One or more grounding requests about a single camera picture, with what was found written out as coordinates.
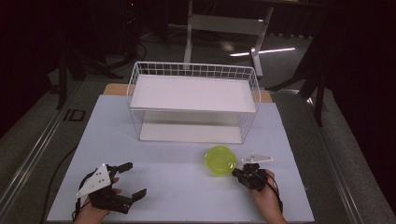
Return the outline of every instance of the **floor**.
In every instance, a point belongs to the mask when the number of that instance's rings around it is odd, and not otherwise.
[[[186,43],[185,31],[183,27],[172,27],[167,43],[164,43],[158,36],[151,34],[149,31],[143,33],[140,38],[142,45],[138,47],[139,56],[146,55],[144,61],[181,63]],[[248,52],[255,43],[255,39],[251,36],[220,34],[221,41],[211,41],[210,35],[205,33],[195,33],[193,37],[192,63],[252,65],[249,56],[230,56],[231,53]],[[309,47],[310,41],[309,38],[267,36],[262,50],[295,49],[261,55],[264,75],[260,78],[260,86],[262,88],[269,87],[290,78]],[[111,56],[107,58],[110,62],[119,59],[119,57]],[[78,144],[97,95],[103,91],[107,83],[127,82],[132,67],[128,65],[114,71],[117,75],[122,76],[122,79],[104,77],[92,71],[91,68],[87,68],[87,71],[89,71],[89,75],[84,82],[69,81],[70,95],[69,101],[65,105],[70,110],[86,110],[88,113],[82,122],[54,120],[54,118],[66,118],[67,111],[56,110],[57,95],[46,94],[0,140],[0,176],[2,182],[0,191],[4,193],[0,202],[0,205],[2,205],[0,207],[1,223],[37,223],[41,218],[41,212],[45,210],[44,201],[46,200],[49,202],[48,212],[56,195],[56,190],[62,183],[61,174],[66,171],[70,157],[65,159],[59,173],[54,176],[53,190],[48,199],[45,199],[54,167],[57,167],[63,156]],[[57,83],[57,74],[57,70],[49,74],[55,84]],[[298,91],[303,83],[301,81],[292,84],[285,91]],[[278,107],[296,104],[297,96],[295,94],[291,98],[288,97],[275,99],[279,102]],[[301,164],[299,169],[309,176],[304,180],[304,183],[307,186],[307,194],[314,210],[315,223],[396,223],[396,218],[375,183],[370,169],[361,155],[359,146],[348,129],[347,123],[330,91],[325,91],[322,112],[324,125],[322,128],[317,127],[316,132],[320,133],[318,136],[310,136],[309,133],[302,132],[299,129],[302,122],[297,116],[300,113],[299,111],[285,111],[285,113],[296,114],[295,117],[289,116],[292,119],[283,121],[285,128],[292,130],[288,133],[291,147],[299,148],[298,151],[294,152],[296,160],[299,160],[299,164]],[[58,123],[58,125],[49,130],[48,127],[51,123]],[[50,138],[46,140],[42,136],[50,136]],[[320,194],[320,189],[317,189],[320,183],[317,182],[321,178],[319,176],[324,173],[311,168],[315,164],[310,163],[312,160],[309,160],[308,156],[316,155],[316,152],[304,150],[311,147],[304,146],[303,141],[301,141],[302,139],[309,140],[309,138],[323,138],[325,147],[328,149],[322,152],[327,160],[323,159],[324,156],[322,159],[318,158],[316,160],[316,162],[322,163],[321,165],[326,164],[324,169],[330,167],[328,177],[332,186],[326,186],[326,182],[321,183],[324,184],[321,186],[323,191],[332,188],[329,192],[337,195],[344,194],[346,195],[345,198],[334,199],[332,194]],[[23,166],[28,163],[28,155],[33,151],[36,152],[39,160],[31,162],[29,166]],[[20,187],[10,188],[9,186],[13,184],[10,180],[18,178],[22,180]]]

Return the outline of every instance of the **yellow-green bowl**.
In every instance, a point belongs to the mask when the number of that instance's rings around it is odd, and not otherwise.
[[[205,154],[205,165],[215,176],[229,175],[236,163],[237,158],[228,147],[212,147]]]

